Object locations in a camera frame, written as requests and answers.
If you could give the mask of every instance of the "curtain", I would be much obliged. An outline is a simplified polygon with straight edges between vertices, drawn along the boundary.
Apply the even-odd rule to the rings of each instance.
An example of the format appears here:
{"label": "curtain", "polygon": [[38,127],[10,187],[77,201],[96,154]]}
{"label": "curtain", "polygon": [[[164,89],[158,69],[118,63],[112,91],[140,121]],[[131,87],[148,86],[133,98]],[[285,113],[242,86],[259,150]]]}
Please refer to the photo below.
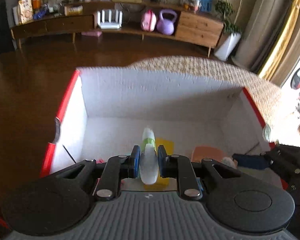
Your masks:
{"label": "curtain", "polygon": [[289,8],[287,18],[285,19],[283,29],[280,32],[280,35],[278,36],[277,41],[272,48],[272,51],[270,52],[266,62],[259,71],[259,77],[266,80],[271,80],[272,76],[276,72],[296,26],[299,11],[300,0],[293,0]]}
{"label": "curtain", "polygon": [[300,11],[289,44],[283,54],[279,66],[277,67],[270,81],[277,86],[282,86],[286,81],[286,79],[291,74],[291,72],[293,71],[299,59],[300,59]]}
{"label": "curtain", "polygon": [[287,3],[284,7],[282,7],[282,17],[278,20],[278,24],[276,28],[273,30],[272,35],[270,36],[268,42],[264,45],[262,51],[258,55],[258,57],[254,60],[254,63],[251,67],[251,71],[254,73],[258,73],[260,69],[262,68],[264,62],[267,60],[269,56],[269,52],[273,48],[273,46],[276,44],[276,41],[281,33],[281,30],[284,26],[285,20],[289,14],[289,8],[292,4],[292,0],[287,0]]}

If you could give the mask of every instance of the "shelf item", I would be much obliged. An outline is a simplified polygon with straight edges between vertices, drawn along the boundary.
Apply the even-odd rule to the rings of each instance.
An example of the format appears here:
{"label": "shelf item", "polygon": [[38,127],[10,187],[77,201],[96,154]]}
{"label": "shelf item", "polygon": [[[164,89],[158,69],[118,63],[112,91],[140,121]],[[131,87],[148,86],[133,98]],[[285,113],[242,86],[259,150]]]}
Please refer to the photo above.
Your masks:
{"label": "shelf item", "polygon": [[141,29],[153,32],[157,23],[157,16],[152,10],[146,11],[141,18]]}
{"label": "shelf item", "polygon": [[100,29],[120,29],[122,26],[122,11],[115,10],[114,21],[112,20],[112,10],[97,12],[97,22]]}
{"label": "shelf item", "polygon": [[[173,15],[173,19],[169,20],[163,18],[162,16],[163,13]],[[161,10],[159,14],[159,21],[157,23],[157,30],[162,34],[172,35],[174,33],[174,23],[176,22],[177,17],[178,17],[177,13],[173,10],[170,9]]]}
{"label": "shelf item", "polygon": [[31,0],[20,0],[19,1],[19,15],[20,15],[20,22],[22,24],[31,21],[33,15],[32,9],[32,1]]}
{"label": "shelf item", "polygon": [[83,6],[70,7],[65,6],[65,16],[79,15],[83,12]]}

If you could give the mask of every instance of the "black cable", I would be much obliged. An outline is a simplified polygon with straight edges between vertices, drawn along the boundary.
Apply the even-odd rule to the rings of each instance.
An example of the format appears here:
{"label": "black cable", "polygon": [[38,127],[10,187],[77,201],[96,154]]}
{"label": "black cable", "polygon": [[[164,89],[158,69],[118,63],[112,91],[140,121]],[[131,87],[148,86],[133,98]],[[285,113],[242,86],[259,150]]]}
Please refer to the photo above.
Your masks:
{"label": "black cable", "polygon": [[129,17],[129,20],[128,20],[128,21],[124,21],[123,23],[124,23],[124,24],[128,24],[128,23],[130,22],[130,20],[131,20],[131,17]]}
{"label": "black cable", "polygon": [[66,147],[65,147],[64,145],[62,145],[62,146],[63,146],[63,148],[66,150],[67,154],[70,156],[71,160],[73,160],[73,162],[76,163],[75,160],[74,160],[74,158],[72,158],[71,154],[70,154],[70,153],[68,152],[68,150],[66,149]]}
{"label": "black cable", "polygon": [[255,148],[257,148],[259,144],[260,142],[258,142],[255,146],[253,146],[250,150],[248,150],[248,152],[246,152],[244,155],[247,155],[248,153],[252,152]]}
{"label": "black cable", "polygon": [[120,3],[120,6],[122,7],[122,9],[124,9],[125,11],[127,11],[128,13],[141,13],[144,9],[146,9],[146,5],[140,10],[140,11],[136,11],[136,12],[131,12],[128,8],[125,8],[122,3]]}

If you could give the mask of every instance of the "wooden tv cabinet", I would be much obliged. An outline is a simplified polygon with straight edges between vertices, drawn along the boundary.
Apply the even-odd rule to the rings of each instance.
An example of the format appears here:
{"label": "wooden tv cabinet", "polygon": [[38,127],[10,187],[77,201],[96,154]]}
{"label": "wooden tv cabinet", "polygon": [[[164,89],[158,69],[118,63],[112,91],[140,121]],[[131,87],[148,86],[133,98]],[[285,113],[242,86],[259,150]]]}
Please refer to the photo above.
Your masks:
{"label": "wooden tv cabinet", "polygon": [[[173,35],[164,35],[156,30],[146,32],[141,29],[140,23],[135,22],[123,24],[119,30],[101,30],[97,25],[96,12],[101,9],[114,9],[116,3],[140,4],[148,8],[170,8],[175,10],[178,13],[175,32]],[[83,6],[83,13],[81,15],[47,16],[37,21],[14,26],[11,28],[12,37],[18,40],[19,48],[21,48],[21,39],[34,36],[72,33],[74,43],[75,34],[86,31],[98,30],[112,33],[130,33],[141,35],[142,39],[144,36],[153,36],[205,46],[209,48],[209,57],[211,48],[216,47],[223,30],[223,22],[212,17],[210,14],[189,12],[183,7],[173,4],[154,3],[145,0],[92,0],[70,4],[70,6],[79,5]]]}

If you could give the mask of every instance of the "cardboard box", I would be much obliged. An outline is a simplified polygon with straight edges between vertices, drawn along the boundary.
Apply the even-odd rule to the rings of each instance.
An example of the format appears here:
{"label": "cardboard box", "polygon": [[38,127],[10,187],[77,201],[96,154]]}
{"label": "cardboard box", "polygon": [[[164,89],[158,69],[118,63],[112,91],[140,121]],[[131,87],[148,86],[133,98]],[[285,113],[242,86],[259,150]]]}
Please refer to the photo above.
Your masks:
{"label": "cardboard box", "polygon": [[[156,137],[174,142],[174,154],[190,157],[196,146],[259,155],[274,144],[264,141],[265,122],[240,85],[164,71],[79,68],[56,116],[41,176],[77,161],[130,155],[149,126]],[[280,187],[271,170],[253,176]]]}

